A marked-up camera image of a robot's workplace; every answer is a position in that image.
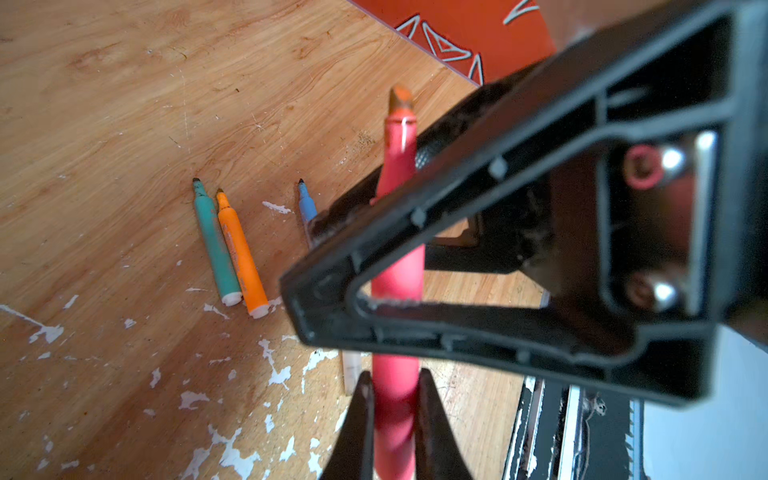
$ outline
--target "green marker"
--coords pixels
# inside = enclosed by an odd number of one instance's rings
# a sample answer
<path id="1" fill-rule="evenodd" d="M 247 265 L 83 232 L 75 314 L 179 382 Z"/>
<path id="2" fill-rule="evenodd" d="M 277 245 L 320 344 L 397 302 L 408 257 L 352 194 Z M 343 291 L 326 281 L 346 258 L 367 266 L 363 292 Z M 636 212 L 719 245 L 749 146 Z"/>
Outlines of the green marker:
<path id="1" fill-rule="evenodd" d="M 194 209 L 197 212 L 200 229 L 203 231 L 210 265 L 214 268 L 214 278 L 221 295 L 221 303 L 226 306 L 237 305 L 243 299 L 243 293 L 237 282 L 230 252 L 221 234 L 214 199 L 205 193 L 205 187 L 199 178 L 192 179 L 192 188 L 194 189 Z"/>

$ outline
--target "wooden table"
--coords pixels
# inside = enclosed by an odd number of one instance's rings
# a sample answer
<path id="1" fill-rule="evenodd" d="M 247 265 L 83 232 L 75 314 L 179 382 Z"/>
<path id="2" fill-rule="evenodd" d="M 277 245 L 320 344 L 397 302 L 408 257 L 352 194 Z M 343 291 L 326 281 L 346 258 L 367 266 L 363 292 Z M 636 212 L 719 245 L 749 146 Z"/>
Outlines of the wooden table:
<path id="1" fill-rule="evenodd" d="M 280 309 L 218 302 L 191 179 L 227 190 L 273 299 L 306 244 L 262 201 L 295 211 L 303 177 L 322 209 L 380 163 L 394 82 L 423 127 L 472 86 L 342 0 L 8 0 L 0 37 L 0 474 L 315 478 L 349 402 L 339 357 Z M 427 285 L 541 294 L 517 274 Z M 500 478 L 521 377 L 424 363 L 470 469 Z"/>

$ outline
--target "marker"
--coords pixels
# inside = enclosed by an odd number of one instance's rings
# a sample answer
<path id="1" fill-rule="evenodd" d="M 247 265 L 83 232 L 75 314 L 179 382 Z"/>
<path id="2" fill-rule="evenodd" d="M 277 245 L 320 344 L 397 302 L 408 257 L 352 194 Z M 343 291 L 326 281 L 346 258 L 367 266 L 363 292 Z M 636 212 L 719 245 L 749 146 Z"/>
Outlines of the marker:
<path id="1" fill-rule="evenodd" d="M 396 85 L 389 92 L 389 115 L 384 121 L 384 165 L 376 187 L 381 198 L 416 173 L 416 115 L 413 96 Z M 424 246 L 381 272 L 371 281 L 371 296 L 392 300 L 422 299 Z M 415 469 L 413 425 L 419 387 L 419 359 L 374 355 L 373 391 L 376 434 L 373 437 L 376 473 L 382 480 L 409 480 Z"/>
<path id="2" fill-rule="evenodd" d="M 304 224 L 304 233 L 306 242 L 313 248 L 312 237 L 310 236 L 310 221 L 317 216 L 317 207 L 315 201 L 310 197 L 310 192 L 306 189 L 304 179 L 299 179 L 299 212 L 301 221 Z M 362 373 L 362 356 L 360 352 L 343 350 L 341 352 L 341 361 L 344 367 L 344 391 L 347 395 L 352 395 L 357 386 L 357 379 Z"/>
<path id="3" fill-rule="evenodd" d="M 232 256 L 240 288 L 243 289 L 245 306 L 253 318 L 261 318 L 270 312 L 270 303 L 266 299 L 256 264 L 253 263 L 240 219 L 237 218 L 237 212 L 230 206 L 230 201 L 223 190 L 219 189 L 216 192 L 216 200 L 219 202 L 221 231 L 224 233 L 224 241 L 227 242 L 227 248 Z"/>
<path id="4" fill-rule="evenodd" d="M 312 237 L 310 236 L 310 221 L 314 217 L 317 217 L 317 207 L 315 207 L 315 201 L 310 197 L 310 192 L 306 189 L 304 179 L 299 179 L 299 212 L 301 213 L 301 222 L 304 224 L 304 233 L 306 234 L 306 242 L 312 249 Z"/>
<path id="5" fill-rule="evenodd" d="M 205 193 L 205 187 L 199 178 L 192 179 L 192 188 L 197 222 L 200 224 L 200 231 L 203 232 L 210 266 L 214 269 L 214 279 L 221 295 L 221 303 L 226 306 L 237 305 L 243 299 L 243 294 L 240 292 L 235 269 L 227 252 L 227 244 L 224 243 L 224 237 L 221 234 L 214 199 Z"/>

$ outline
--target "pink marker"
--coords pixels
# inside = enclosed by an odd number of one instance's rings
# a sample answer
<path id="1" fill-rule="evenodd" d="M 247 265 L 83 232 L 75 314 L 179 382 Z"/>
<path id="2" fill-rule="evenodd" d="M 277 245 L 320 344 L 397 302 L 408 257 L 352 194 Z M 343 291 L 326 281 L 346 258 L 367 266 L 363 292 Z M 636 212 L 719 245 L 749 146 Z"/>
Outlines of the pink marker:
<path id="1" fill-rule="evenodd" d="M 384 123 L 384 166 L 376 197 L 395 190 L 416 172 L 416 116 L 413 96 L 396 85 L 389 92 L 389 116 Z M 424 246 L 405 255 L 371 282 L 375 298 L 422 299 Z M 382 480 L 409 480 L 415 469 L 413 422 L 419 384 L 419 359 L 374 355 L 376 394 L 374 461 Z"/>

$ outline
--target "orange marker tip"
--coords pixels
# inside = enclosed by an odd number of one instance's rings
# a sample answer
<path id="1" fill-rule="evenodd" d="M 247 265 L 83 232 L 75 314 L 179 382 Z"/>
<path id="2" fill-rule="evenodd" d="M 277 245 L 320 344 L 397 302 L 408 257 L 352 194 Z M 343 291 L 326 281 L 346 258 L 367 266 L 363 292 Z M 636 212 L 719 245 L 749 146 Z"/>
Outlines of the orange marker tip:
<path id="1" fill-rule="evenodd" d="M 399 108 L 413 109 L 413 95 L 408 88 L 401 84 L 395 85 L 389 91 L 389 113 L 391 114 Z"/>

